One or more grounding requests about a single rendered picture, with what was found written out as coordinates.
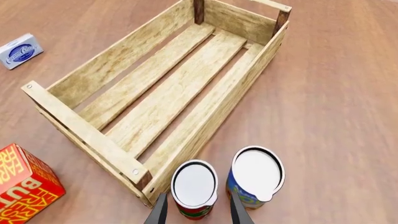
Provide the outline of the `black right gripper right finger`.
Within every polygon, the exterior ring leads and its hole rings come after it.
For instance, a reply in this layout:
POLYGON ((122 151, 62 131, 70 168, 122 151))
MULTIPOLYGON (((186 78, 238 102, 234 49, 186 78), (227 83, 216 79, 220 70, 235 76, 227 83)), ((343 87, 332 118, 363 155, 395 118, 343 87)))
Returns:
POLYGON ((230 208, 233 224, 254 224, 238 194, 231 194, 230 208))

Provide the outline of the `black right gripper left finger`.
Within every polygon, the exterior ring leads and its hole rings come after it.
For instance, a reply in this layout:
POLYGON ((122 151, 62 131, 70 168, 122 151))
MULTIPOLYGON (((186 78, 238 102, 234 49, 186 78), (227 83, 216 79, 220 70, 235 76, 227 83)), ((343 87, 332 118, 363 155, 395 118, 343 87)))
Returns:
POLYGON ((167 194, 160 194, 144 224, 165 224, 167 219, 167 194))

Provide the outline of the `wooden slat tray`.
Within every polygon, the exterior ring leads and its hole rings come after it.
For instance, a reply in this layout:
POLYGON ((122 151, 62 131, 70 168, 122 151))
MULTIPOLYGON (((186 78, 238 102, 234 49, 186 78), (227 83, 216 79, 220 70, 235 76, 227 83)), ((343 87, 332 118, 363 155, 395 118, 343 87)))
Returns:
POLYGON ((179 0, 47 88, 22 87, 69 140, 147 207, 170 187, 267 67, 277 19, 219 0, 179 0))

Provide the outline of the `blue label tin can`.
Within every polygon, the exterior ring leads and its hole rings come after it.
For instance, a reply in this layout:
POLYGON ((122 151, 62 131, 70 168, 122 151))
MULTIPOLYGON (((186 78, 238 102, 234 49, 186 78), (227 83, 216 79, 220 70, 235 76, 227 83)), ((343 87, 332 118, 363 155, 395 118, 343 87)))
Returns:
POLYGON ((248 210, 270 202, 285 182, 285 167, 270 149, 246 146, 233 157, 226 180, 226 192, 236 193, 248 210))

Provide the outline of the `red label tin can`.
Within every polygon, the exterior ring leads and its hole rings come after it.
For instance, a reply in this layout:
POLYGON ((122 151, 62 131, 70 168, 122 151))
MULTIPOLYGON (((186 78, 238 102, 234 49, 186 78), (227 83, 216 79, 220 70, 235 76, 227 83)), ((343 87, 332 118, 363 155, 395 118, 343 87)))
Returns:
POLYGON ((188 160, 171 178, 170 191, 179 212, 189 220, 208 216, 218 199, 218 176, 206 161, 188 160))

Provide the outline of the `red butter box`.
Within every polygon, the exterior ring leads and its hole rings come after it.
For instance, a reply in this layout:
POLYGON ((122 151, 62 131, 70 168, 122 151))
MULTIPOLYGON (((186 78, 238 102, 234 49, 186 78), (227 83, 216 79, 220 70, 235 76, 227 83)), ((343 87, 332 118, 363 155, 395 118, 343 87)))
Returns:
POLYGON ((12 143, 0 150, 0 224, 25 224, 65 195, 53 170, 12 143))

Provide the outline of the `white and blue small box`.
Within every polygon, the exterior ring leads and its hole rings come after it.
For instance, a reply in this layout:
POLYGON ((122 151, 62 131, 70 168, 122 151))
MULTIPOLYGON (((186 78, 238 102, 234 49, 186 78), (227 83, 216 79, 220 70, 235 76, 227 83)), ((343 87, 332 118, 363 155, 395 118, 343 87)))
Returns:
POLYGON ((31 33, 26 33, 0 47, 0 62, 12 70, 43 51, 37 39, 31 33))

